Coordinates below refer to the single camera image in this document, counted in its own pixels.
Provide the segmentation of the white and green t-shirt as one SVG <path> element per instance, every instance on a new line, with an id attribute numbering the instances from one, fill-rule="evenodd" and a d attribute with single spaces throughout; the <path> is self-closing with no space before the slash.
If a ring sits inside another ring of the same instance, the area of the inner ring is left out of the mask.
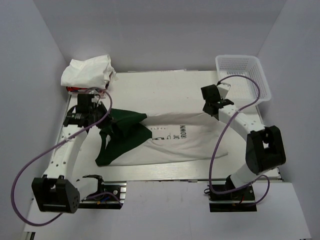
<path id="1" fill-rule="evenodd" d="M 139 166 L 209 160 L 224 124 L 206 113 L 151 115 L 113 108 L 95 163 Z"/>

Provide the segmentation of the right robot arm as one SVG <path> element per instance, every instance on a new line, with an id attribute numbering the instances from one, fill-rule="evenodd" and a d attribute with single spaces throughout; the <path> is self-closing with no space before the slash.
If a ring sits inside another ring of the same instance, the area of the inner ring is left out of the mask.
<path id="1" fill-rule="evenodd" d="M 222 91 L 223 89 L 215 84 L 201 88 L 205 101 L 203 111 L 225 123 L 225 128 L 218 138 L 211 157 L 209 176 L 212 176 L 215 155 L 228 128 L 232 128 L 246 142 L 245 164 L 226 178 L 224 191 L 217 191 L 212 186 L 210 190 L 217 195 L 226 194 L 229 198 L 236 200 L 243 195 L 244 188 L 264 173 L 285 164 L 286 154 L 282 134 L 277 126 L 265 126 L 252 120 L 237 109 L 231 100 L 223 99 Z"/>

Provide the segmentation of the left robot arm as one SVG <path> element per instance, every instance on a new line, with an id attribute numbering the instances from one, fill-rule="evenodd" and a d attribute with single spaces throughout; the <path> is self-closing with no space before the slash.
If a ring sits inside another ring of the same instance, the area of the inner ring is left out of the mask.
<path id="1" fill-rule="evenodd" d="M 87 174 L 73 179 L 74 166 L 89 130 L 111 122 L 107 109 L 95 94 L 80 94 L 68 110 L 60 132 L 59 146 L 42 177 L 33 179 L 31 188 L 41 212 L 75 213 L 79 208 L 103 209 L 106 201 L 119 202 L 108 192 L 103 177 Z"/>

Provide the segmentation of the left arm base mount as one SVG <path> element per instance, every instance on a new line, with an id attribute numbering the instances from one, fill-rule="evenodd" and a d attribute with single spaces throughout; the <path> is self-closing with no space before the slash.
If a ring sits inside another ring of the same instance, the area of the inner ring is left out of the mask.
<path id="1" fill-rule="evenodd" d="M 125 201 L 127 191 L 126 183 L 106 182 L 97 174 L 77 179 L 75 186 L 80 193 L 80 209 L 119 210 Z"/>

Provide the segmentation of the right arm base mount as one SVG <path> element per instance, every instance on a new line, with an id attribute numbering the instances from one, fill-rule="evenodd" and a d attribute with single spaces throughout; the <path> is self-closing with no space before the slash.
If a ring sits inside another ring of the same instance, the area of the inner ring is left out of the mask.
<path id="1" fill-rule="evenodd" d="M 211 213 L 256 212 L 256 197 L 252 186 L 227 194 L 213 193 L 209 185 L 204 189 Z"/>

